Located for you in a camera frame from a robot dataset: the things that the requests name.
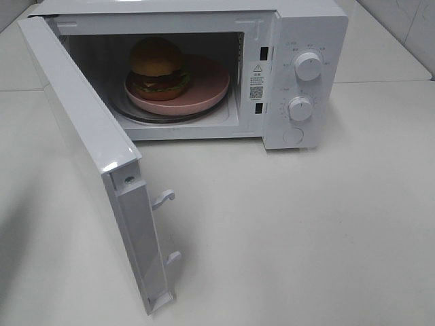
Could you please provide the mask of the round white door button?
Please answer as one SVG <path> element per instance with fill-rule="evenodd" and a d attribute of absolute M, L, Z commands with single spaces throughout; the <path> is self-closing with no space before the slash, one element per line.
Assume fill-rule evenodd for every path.
<path fill-rule="evenodd" d="M 299 128 L 289 128 L 283 133 L 283 141 L 288 144 L 299 144 L 303 137 L 304 132 Z"/>

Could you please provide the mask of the pink round plate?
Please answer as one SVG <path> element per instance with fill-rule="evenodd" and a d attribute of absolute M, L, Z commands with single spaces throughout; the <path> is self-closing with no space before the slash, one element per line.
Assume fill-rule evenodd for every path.
<path fill-rule="evenodd" d="M 206 56 L 188 54 L 186 66 L 191 79 L 178 97 L 167 101 L 142 98 L 133 86 L 131 76 L 124 82 L 127 97 L 144 111 L 168 116 L 200 113 L 212 108 L 225 97 L 230 85 L 230 74 L 224 65 Z"/>

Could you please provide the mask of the white microwave door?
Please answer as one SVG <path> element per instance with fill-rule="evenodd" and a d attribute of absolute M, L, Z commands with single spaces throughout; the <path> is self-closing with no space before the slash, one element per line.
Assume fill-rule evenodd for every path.
<path fill-rule="evenodd" d="M 161 253 L 153 212 L 175 194 L 152 200 L 141 175 L 141 154 L 41 17 L 18 23 L 43 91 L 91 202 L 128 266 L 143 307 L 152 314 L 173 301 L 169 264 Z"/>

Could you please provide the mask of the burger with lettuce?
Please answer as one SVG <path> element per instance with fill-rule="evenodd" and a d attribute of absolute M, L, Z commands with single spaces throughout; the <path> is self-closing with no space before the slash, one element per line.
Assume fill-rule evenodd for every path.
<path fill-rule="evenodd" d="M 169 101 L 188 88 L 190 72 L 184 55 L 172 42 L 148 37 L 136 43 L 129 55 L 130 89 L 140 98 Z"/>

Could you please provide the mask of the lower white dial knob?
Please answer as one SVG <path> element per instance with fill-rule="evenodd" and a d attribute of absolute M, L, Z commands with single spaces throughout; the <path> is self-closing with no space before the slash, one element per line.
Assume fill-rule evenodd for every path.
<path fill-rule="evenodd" d="M 309 119 L 313 113 L 313 103 L 305 96 L 293 98 L 288 103 L 288 114 L 291 120 L 303 122 Z"/>

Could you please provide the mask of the white dial knob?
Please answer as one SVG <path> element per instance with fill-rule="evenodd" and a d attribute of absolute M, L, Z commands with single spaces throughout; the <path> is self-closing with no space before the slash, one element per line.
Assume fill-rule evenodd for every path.
<path fill-rule="evenodd" d="M 309 119 L 313 113 L 313 103 L 305 96 L 293 98 L 288 103 L 288 114 L 291 120 L 303 122 Z"/>
<path fill-rule="evenodd" d="M 299 54 L 294 61 L 296 75 L 304 82 L 318 78 L 321 74 L 321 58 L 314 51 Z"/>

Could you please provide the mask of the white microwave oven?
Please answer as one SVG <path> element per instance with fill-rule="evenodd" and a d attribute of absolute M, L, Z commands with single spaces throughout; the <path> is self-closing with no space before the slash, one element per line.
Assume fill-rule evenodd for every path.
<path fill-rule="evenodd" d="M 28 18 L 51 26 L 74 63 L 132 141 L 260 137 L 267 149 L 315 147 L 328 103 L 348 19 L 333 1 L 44 1 Z M 127 96 L 132 47 L 148 37 L 174 43 L 184 55 L 206 56 L 230 74 L 227 116 L 179 124 L 142 124 L 111 108 Z M 311 81 L 296 75 L 303 52 L 321 58 Z M 288 103 L 311 99 L 303 122 L 291 120 Z M 283 141 L 303 130 L 299 144 Z"/>

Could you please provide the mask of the glass turntable tray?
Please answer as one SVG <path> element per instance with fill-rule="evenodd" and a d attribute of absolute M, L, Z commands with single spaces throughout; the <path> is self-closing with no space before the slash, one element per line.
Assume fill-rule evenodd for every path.
<path fill-rule="evenodd" d="M 220 102 L 209 109 L 198 113 L 188 115 L 161 115 L 143 110 L 135 105 L 127 96 L 114 96 L 109 99 L 111 108 L 120 115 L 134 122 L 142 124 L 179 124 L 203 120 L 209 116 L 213 117 L 223 111 L 227 116 L 228 112 L 228 96 L 225 96 Z"/>

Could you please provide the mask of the upper white dial knob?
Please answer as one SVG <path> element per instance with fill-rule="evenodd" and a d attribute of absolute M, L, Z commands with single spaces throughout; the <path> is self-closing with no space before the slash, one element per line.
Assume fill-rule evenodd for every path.
<path fill-rule="evenodd" d="M 296 75 L 304 82 L 318 78 L 321 74 L 321 58 L 314 51 L 299 54 L 294 61 Z"/>

